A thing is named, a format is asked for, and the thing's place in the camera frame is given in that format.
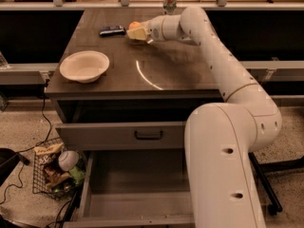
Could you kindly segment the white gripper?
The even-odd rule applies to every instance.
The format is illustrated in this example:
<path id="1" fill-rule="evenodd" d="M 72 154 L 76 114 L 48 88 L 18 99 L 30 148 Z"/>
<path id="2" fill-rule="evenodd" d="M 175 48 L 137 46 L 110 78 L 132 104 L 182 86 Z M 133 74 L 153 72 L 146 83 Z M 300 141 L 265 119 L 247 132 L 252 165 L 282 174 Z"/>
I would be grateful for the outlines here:
<path id="1" fill-rule="evenodd" d="M 148 44 L 151 44 L 152 42 L 164 41 L 165 38 L 162 34 L 163 19 L 163 16 L 157 16 L 151 20 L 140 22 L 141 27 L 129 29 L 127 31 L 127 36 L 131 40 L 146 40 Z"/>

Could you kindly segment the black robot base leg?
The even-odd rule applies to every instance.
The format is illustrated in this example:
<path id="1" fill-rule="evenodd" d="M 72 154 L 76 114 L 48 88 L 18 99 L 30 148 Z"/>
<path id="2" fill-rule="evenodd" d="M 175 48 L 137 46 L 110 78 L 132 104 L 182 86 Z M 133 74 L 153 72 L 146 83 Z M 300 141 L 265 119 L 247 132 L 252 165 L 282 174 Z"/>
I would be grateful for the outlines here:
<path id="1" fill-rule="evenodd" d="M 277 161 L 270 163 L 259 163 L 254 153 L 249 153 L 248 156 L 252 166 L 256 171 L 256 175 L 260 179 L 264 190 L 266 191 L 267 196 L 271 202 L 267 207 L 268 213 L 272 216 L 275 216 L 277 213 L 281 213 L 283 211 L 283 207 L 279 199 L 277 198 L 274 189 L 269 183 L 266 177 L 266 173 L 303 168 L 304 156 L 300 159 L 294 159 L 289 161 Z"/>

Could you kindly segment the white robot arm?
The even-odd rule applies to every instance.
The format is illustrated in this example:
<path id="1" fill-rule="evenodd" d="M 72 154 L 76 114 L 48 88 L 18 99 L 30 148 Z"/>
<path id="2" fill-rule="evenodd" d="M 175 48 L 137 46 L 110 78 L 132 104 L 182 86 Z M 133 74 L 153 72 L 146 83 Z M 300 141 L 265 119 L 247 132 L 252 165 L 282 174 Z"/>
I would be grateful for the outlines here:
<path id="1" fill-rule="evenodd" d="M 185 125 L 196 228 L 266 228 L 248 154 L 273 143 L 281 129 L 272 98 L 220 41 L 201 8 L 133 22 L 127 36 L 193 42 L 218 85 L 223 101 L 196 108 Z"/>

